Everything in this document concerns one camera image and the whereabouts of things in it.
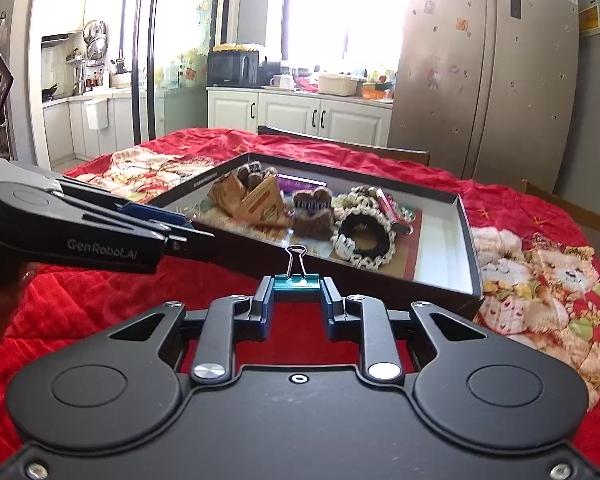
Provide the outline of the brown furry hair claw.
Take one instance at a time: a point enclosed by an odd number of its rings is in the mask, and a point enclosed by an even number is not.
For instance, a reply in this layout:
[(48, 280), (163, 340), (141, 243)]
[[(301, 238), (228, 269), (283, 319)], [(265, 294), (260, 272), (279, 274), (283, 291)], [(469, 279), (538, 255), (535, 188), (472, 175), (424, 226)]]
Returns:
[(290, 227), (298, 237), (329, 240), (334, 232), (332, 192), (319, 186), (313, 191), (302, 190), (292, 194)]

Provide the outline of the red quilted bear blanket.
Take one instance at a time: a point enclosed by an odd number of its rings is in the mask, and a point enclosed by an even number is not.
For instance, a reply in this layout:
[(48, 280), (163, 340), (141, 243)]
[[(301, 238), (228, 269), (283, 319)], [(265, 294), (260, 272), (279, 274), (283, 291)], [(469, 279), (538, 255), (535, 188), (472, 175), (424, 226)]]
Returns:
[[(324, 141), (296, 142), (224, 129), (189, 129), (150, 141), (151, 151), (186, 159), (225, 162), (247, 152), (298, 158), (459, 195), (476, 228), (496, 226), (518, 235), (541, 233), (553, 242), (580, 246), (584, 235), (566, 214), (511, 188), (460, 180), (442, 169), (400, 162)], [(246, 292), (254, 281), (211, 263), (163, 260), (155, 275), (42, 266), (29, 278), (19, 309), (0, 342), (0, 463), (20, 447), (6, 411), (8, 382), (33, 360), (72, 344), (166, 300), (202, 308), (227, 292)]]

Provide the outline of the dark wooden chair back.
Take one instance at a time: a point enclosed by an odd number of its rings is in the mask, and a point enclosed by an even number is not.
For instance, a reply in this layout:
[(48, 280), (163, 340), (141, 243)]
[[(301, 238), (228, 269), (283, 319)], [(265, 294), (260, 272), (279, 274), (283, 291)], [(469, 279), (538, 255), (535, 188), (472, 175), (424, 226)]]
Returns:
[(325, 143), (335, 144), (340, 148), (348, 148), (351, 151), (360, 153), (372, 153), (381, 158), (392, 160), (407, 160), (408, 162), (416, 162), (422, 166), (429, 166), (430, 153), (421, 150), (407, 150), (406, 148), (384, 148), (383, 146), (368, 145), (354, 142), (338, 141), (319, 136), (311, 136), (306, 133), (298, 133), (290, 130), (277, 129), (269, 126), (257, 126), (257, 134), (268, 134), (269, 136), (286, 136), (294, 140), (306, 141), (321, 141)]

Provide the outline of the cream rectangular basin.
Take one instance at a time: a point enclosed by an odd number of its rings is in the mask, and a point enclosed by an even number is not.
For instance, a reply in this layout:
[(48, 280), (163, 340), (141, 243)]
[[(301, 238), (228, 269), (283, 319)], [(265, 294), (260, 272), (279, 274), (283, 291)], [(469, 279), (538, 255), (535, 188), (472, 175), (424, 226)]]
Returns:
[(318, 92), (329, 96), (355, 96), (358, 93), (358, 77), (321, 74), (318, 76)]

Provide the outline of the wooden chair back right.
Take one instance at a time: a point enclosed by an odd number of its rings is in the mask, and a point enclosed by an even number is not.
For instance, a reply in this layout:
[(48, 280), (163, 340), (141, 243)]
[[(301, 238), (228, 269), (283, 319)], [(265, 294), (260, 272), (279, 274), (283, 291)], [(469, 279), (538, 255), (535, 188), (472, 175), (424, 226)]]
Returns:
[(542, 188), (538, 188), (527, 179), (521, 180), (522, 192), (527, 195), (535, 196), (544, 202), (550, 203), (570, 215), (573, 221), (579, 226), (584, 226), (590, 230), (600, 232), (600, 214), (592, 210), (571, 203), (557, 195), (546, 192)]

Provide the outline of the brown cream lace scrunchie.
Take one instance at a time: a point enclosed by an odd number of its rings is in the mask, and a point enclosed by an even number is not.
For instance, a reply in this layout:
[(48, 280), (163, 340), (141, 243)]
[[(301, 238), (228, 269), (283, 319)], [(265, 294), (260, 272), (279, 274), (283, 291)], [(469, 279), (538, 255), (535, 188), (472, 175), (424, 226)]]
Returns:
[(332, 211), (338, 220), (341, 220), (349, 209), (358, 206), (378, 209), (376, 188), (355, 186), (349, 192), (338, 194), (332, 198)]

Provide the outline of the purple cylindrical lighter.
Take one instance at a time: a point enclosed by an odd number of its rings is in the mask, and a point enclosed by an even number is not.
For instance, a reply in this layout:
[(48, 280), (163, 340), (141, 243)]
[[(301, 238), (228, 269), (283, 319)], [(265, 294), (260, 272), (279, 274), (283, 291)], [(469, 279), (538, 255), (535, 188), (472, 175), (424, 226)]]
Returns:
[(278, 188), (286, 194), (294, 194), (298, 191), (314, 191), (316, 188), (326, 188), (327, 183), (302, 177), (290, 176), (289, 174), (278, 174), (276, 176)]

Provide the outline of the tan paper pyramid packet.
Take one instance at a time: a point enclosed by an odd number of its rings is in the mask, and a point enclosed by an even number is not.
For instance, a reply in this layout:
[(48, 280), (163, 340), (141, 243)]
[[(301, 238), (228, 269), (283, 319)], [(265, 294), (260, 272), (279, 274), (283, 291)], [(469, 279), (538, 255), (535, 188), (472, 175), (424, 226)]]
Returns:
[(247, 193), (242, 181), (229, 172), (223, 174), (212, 184), (208, 192), (208, 199), (229, 216), (235, 217), (242, 208), (242, 200)]

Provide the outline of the black sliding door frame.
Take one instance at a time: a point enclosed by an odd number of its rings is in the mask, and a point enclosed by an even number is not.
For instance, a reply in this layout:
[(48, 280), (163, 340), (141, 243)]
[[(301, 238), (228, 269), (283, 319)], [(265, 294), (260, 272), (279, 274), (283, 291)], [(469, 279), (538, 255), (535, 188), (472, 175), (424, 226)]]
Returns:
[(133, 144), (157, 139), (155, 45), (158, 0), (123, 0), (119, 55), (131, 76)]

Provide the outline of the red patterned lighter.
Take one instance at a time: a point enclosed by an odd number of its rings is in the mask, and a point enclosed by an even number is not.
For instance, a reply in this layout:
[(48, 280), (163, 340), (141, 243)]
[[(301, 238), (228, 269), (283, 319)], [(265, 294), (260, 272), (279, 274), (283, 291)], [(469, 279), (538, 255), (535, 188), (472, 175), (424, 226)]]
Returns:
[(375, 200), (378, 203), (380, 211), (388, 219), (393, 232), (402, 235), (408, 235), (413, 232), (411, 221), (408, 215), (402, 212), (399, 205), (390, 198), (382, 188), (376, 188)]

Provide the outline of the dark brown furry hair clip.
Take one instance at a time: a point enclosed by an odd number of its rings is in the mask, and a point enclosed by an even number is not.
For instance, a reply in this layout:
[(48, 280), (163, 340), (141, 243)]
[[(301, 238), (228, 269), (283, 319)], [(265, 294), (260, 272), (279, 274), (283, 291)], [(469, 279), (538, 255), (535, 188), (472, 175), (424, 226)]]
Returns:
[(276, 177), (278, 171), (275, 167), (263, 167), (260, 162), (247, 162), (236, 171), (236, 177), (248, 192), (253, 191), (268, 177)]

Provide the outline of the black lace-trimmed scrunchie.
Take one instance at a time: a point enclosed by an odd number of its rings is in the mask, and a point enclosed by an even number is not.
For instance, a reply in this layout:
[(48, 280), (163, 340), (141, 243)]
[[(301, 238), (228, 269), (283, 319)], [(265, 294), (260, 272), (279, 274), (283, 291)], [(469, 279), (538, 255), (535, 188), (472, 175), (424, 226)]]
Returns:
[(379, 270), (396, 253), (396, 233), (387, 217), (371, 206), (344, 208), (330, 241), (337, 258), (363, 270)]

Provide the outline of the black shallow box tray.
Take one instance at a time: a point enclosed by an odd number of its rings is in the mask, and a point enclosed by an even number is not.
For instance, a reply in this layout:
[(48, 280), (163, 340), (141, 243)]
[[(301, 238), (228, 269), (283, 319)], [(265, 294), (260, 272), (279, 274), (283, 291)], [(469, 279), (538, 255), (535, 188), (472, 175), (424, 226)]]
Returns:
[[(412, 232), (396, 236), (396, 252), (389, 263), (377, 270), (363, 270), (338, 258), (327, 240), (301, 238), (291, 229), (245, 226), (216, 208), (208, 194), (219, 177), (246, 162), (260, 162), (286, 176), (323, 182), (336, 195), (357, 186), (381, 188), (399, 205), (414, 211)], [(369, 294), (393, 309), (429, 301), (464, 318), (472, 318), (482, 301), (480, 266), (470, 226), (460, 196), (453, 193), (251, 152), (190, 177), (149, 203), (187, 214), (195, 226), (213, 233), (220, 244), (214, 262), (250, 278), (282, 272), (288, 261), (286, 246), (302, 244), (308, 248), (303, 258), (306, 270), (329, 276), (345, 295)]]

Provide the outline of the black microwave oven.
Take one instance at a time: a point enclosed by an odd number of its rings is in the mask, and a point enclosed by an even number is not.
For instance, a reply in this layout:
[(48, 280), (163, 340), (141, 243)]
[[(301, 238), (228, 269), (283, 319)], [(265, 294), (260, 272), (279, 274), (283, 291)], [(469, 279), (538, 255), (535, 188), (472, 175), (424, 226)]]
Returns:
[(207, 84), (212, 87), (254, 88), (258, 85), (258, 51), (212, 51)]

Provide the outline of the teal binder clip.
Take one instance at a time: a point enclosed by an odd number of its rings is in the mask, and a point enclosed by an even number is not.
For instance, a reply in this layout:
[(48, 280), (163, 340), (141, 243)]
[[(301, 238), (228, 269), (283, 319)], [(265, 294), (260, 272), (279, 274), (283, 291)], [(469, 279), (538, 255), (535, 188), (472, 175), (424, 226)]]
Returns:
[(286, 271), (274, 276), (274, 290), (284, 294), (308, 294), (320, 290), (320, 276), (309, 273), (304, 264), (308, 248), (304, 245), (289, 245), (285, 248), (288, 255)]

